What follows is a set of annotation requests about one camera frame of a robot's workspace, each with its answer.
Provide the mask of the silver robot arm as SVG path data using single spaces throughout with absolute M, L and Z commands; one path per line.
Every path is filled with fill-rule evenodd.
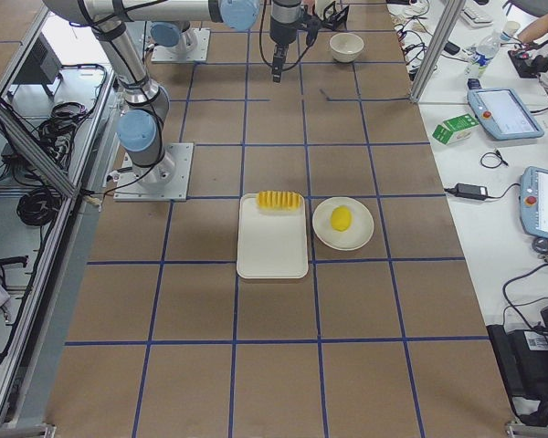
M 191 27 L 188 21 L 152 22 L 152 62 L 184 64 L 206 62 L 210 30 Z
M 73 25 L 91 29 L 123 88 L 127 110 L 117 137 L 132 174 L 112 191 L 119 201 L 183 201 L 187 195 L 193 144 L 163 140 L 170 107 L 164 87 L 149 74 L 127 23 L 150 21 L 180 25 L 190 21 L 223 23 L 247 31 L 265 15 L 258 1 L 47 1 L 46 7 Z

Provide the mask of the person forearm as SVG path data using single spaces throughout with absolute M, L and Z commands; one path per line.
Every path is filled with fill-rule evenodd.
M 537 18 L 527 25 L 517 36 L 517 39 L 523 44 L 530 44 L 540 37 L 548 34 L 548 14 Z

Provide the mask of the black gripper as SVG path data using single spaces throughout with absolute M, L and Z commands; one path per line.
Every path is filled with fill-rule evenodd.
M 299 30 L 307 33 L 306 42 L 312 46 L 321 29 L 321 20 L 309 12 L 302 1 L 271 2 L 269 35 L 276 44 L 271 63 L 272 80 L 280 83 L 286 63 L 288 47 Z

